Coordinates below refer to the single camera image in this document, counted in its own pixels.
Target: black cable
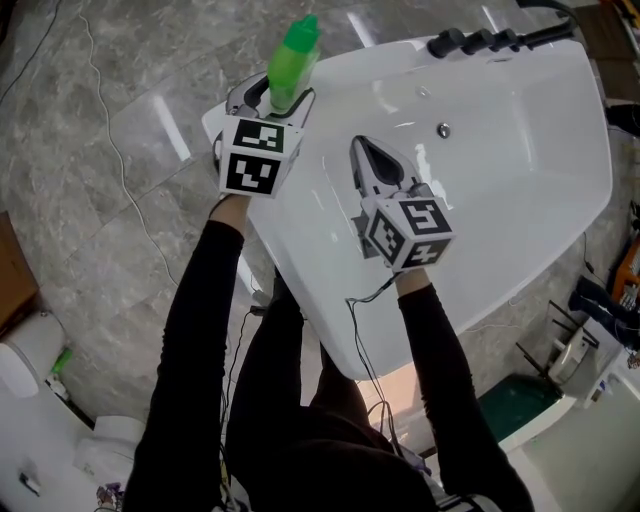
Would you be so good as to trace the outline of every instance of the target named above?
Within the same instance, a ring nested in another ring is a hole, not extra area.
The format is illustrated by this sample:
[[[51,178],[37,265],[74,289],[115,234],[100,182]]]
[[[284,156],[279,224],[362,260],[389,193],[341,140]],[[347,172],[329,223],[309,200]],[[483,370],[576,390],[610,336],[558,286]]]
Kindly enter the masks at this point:
[[[36,54],[38,53],[38,50],[40,49],[40,47],[42,46],[42,43],[44,43],[44,40],[47,38],[47,36],[49,35],[49,32],[51,32],[51,28],[53,27],[53,24],[56,22],[56,19],[58,18],[58,10],[60,9],[60,4],[62,3],[62,0],[58,0],[58,2],[56,3],[56,6],[54,8],[53,11],[53,19],[51,20],[51,23],[49,23],[49,27],[47,28],[47,30],[45,31],[44,35],[42,36],[42,39],[40,39],[40,42],[38,43],[38,46],[36,46],[36,49],[33,51],[33,53],[31,54],[31,57],[29,57],[27,59],[27,62],[25,62],[24,66],[22,66],[22,69],[20,70],[20,73],[18,73],[18,75],[13,79],[13,82],[11,82],[9,84],[9,87],[7,87],[5,89],[5,91],[2,93],[2,96],[0,96],[0,105],[2,105],[2,102],[4,101],[4,99],[6,98],[7,94],[9,94],[9,91],[11,90],[11,88],[16,84],[16,82],[18,80],[20,80],[20,77],[22,75],[24,75],[24,72],[27,70],[27,66],[31,63],[31,61],[34,59],[34,57],[36,56]]]
[[[606,288],[607,284],[602,279],[600,279],[600,276],[596,274],[596,271],[593,265],[587,261],[587,232],[584,231],[582,234],[584,235],[584,251],[582,253],[582,261],[584,262],[584,266],[587,267],[587,270],[589,271],[589,273],[593,277],[595,277],[598,281],[600,281],[602,285]]]
[[[225,393],[225,397],[223,400],[223,410],[222,410],[222,419],[220,420],[220,428],[222,429],[222,425],[224,424],[224,419],[227,415],[227,410],[229,408],[229,393],[231,391],[231,375],[233,374],[233,368],[236,365],[236,361],[238,360],[238,353],[240,352],[240,344],[242,343],[242,335],[244,334],[244,326],[247,322],[247,317],[251,314],[251,311],[248,311],[246,315],[244,315],[244,319],[242,320],[242,326],[240,327],[240,337],[238,338],[238,346],[236,347],[236,352],[233,355],[233,362],[231,363],[231,369],[229,370],[229,375],[227,378],[227,390]]]
[[[389,423],[389,431],[391,434],[391,442],[394,446],[394,448],[396,449],[396,452],[398,453],[399,456],[403,456],[402,455],[402,450],[400,448],[400,443],[398,442],[398,437],[396,435],[396,431],[395,431],[395,421],[393,419],[393,413],[391,412],[391,406],[389,405],[389,402],[387,402],[387,399],[384,395],[384,391],[382,390],[382,386],[380,385],[380,381],[378,379],[378,376],[376,375],[375,370],[373,369],[373,365],[371,364],[371,360],[369,359],[369,355],[367,354],[367,350],[364,347],[364,344],[362,343],[362,338],[360,337],[360,332],[358,330],[358,320],[356,318],[356,313],[355,313],[355,305],[358,303],[363,303],[363,304],[368,304],[369,302],[374,301],[378,296],[380,296],[380,294],[386,290],[387,288],[389,288],[389,286],[391,286],[393,284],[393,282],[400,276],[399,273],[394,274],[393,276],[391,276],[391,278],[389,278],[389,280],[387,280],[380,288],[378,288],[378,290],[376,292],[374,292],[373,294],[371,294],[369,297],[365,297],[363,299],[356,299],[356,298],[347,298],[345,299],[345,303],[347,304],[347,307],[349,308],[349,313],[351,314],[351,319],[353,320],[353,328],[354,328],[354,341],[356,344],[356,350],[358,352],[358,357],[360,358],[360,361],[362,362],[362,365],[364,366],[364,369],[367,372],[367,375],[369,376],[369,379],[371,380],[373,387],[375,388],[376,392],[378,393],[378,396],[380,397],[380,401],[384,402],[387,405],[387,412],[388,412],[388,423]],[[381,424],[384,422],[384,405],[382,407],[382,417],[381,417]]]

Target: sink drain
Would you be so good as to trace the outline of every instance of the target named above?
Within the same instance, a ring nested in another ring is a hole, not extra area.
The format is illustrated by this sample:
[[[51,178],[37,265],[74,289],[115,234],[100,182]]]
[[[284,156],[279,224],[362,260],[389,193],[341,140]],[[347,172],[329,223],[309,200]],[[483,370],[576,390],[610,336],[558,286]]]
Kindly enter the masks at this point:
[[[448,139],[451,136],[451,126],[447,123],[440,123],[437,128],[438,135],[443,139]]]

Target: green bottle cap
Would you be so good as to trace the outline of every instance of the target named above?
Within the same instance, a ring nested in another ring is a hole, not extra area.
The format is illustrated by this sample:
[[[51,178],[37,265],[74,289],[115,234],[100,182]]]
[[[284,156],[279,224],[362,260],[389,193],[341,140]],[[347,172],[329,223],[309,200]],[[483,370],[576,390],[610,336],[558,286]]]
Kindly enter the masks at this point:
[[[294,52],[309,53],[316,45],[318,37],[320,37],[318,18],[314,14],[309,14],[304,19],[291,24],[284,37],[284,45]]]

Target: white cube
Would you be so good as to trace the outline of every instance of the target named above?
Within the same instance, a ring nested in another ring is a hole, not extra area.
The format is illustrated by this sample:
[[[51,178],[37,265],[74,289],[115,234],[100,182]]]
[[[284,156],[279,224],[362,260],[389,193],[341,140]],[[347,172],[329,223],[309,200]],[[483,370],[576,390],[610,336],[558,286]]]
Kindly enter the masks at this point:
[[[376,199],[365,236],[394,272],[437,263],[454,238],[439,197]]]
[[[302,128],[225,116],[220,191],[275,197],[300,153],[303,134]]]

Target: black faucet handle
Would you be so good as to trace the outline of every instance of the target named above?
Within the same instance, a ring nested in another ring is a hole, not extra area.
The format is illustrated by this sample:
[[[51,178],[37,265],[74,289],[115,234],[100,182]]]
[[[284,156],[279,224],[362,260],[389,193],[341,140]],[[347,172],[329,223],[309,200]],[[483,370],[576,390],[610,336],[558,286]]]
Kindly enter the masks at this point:
[[[499,52],[503,48],[507,48],[508,46],[516,46],[518,44],[518,36],[516,33],[510,28],[503,30],[502,32],[498,32],[497,34],[493,34],[496,42],[489,46],[489,50],[492,52]]]
[[[467,38],[457,28],[450,28],[438,34],[427,43],[429,53],[438,59],[444,59],[452,51],[460,48]]]
[[[462,45],[462,51],[467,55],[474,55],[480,50],[489,48],[496,43],[496,38],[486,28],[481,28],[477,32],[474,32]]]

